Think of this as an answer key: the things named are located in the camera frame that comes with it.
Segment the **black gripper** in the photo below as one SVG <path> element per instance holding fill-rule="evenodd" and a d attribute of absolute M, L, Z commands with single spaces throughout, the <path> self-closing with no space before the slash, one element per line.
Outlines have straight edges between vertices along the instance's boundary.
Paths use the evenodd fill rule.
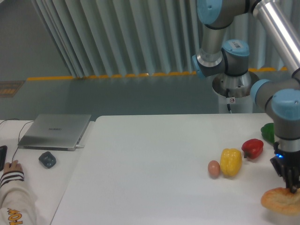
<path fill-rule="evenodd" d="M 273 144 L 275 156 L 270 159 L 279 177 L 283 177 L 286 188 L 295 194 L 300 186 L 300 151 L 283 151 L 280 142 Z"/>

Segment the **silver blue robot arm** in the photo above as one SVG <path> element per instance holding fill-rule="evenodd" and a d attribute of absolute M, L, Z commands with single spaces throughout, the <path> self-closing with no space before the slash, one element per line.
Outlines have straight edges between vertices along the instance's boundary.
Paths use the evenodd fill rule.
<path fill-rule="evenodd" d="M 204 24 L 202 46 L 192 57 L 199 77 L 224 73 L 242 76 L 247 72 L 241 52 L 232 44 L 222 44 L 225 29 L 236 16 L 251 13 L 260 21 L 291 73 L 283 82 L 259 80 L 250 96 L 274 122 L 277 141 L 271 159 L 287 189 L 295 193 L 300 187 L 300 38 L 277 0 L 199 0 L 197 14 Z"/>

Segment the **cream sleeved forearm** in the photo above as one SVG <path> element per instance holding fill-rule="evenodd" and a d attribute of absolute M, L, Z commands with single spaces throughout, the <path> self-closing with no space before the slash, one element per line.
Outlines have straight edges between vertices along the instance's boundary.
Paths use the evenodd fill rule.
<path fill-rule="evenodd" d="M 0 179 L 0 223 L 2 225 L 35 225 L 35 202 L 24 173 L 10 171 Z"/>

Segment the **person's hand on mouse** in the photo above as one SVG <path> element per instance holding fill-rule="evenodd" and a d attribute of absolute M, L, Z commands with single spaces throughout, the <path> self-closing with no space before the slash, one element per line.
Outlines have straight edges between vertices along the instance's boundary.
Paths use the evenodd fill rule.
<path fill-rule="evenodd" d="M 14 160 L 13 162 L 6 162 L 4 164 L 3 173 L 8 172 L 23 172 L 22 165 L 19 163 L 18 160 Z"/>

